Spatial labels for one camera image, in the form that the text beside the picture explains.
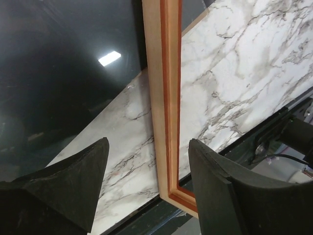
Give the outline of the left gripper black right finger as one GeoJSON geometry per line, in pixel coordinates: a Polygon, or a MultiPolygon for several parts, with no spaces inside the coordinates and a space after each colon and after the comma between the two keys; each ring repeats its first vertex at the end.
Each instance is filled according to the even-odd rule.
{"type": "Polygon", "coordinates": [[[312,234],[312,182],[260,175],[196,139],[189,142],[189,163],[202,234],[312,234]]]}

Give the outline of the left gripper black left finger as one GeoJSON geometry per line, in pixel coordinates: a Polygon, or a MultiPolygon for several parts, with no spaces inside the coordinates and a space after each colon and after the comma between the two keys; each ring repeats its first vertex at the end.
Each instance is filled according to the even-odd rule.
{"type": "Polygon", "coordinates": [[[0,184],[2,235],[86,235],[91,232],[106,170],[101,138],[44,169],[0,184]]]}

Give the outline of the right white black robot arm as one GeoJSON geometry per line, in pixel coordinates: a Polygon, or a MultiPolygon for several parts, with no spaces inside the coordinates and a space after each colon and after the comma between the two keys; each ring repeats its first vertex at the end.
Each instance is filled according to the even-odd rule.
{"type": "Polygon", "coordinates": [[[279,140],[305,155],[304,161],[313,168],[313,126],[296,117],[292,117],[282,130],[279,140]]]}

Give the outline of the orange wooden picture frame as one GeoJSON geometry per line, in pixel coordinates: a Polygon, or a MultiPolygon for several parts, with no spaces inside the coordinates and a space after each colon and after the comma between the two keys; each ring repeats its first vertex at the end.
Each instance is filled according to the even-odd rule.
{"type": "Polygon", "coordinates": [[[179,186],[180,0],[142,2],[160,197],[198,217],[195,196],[179,186]]]}

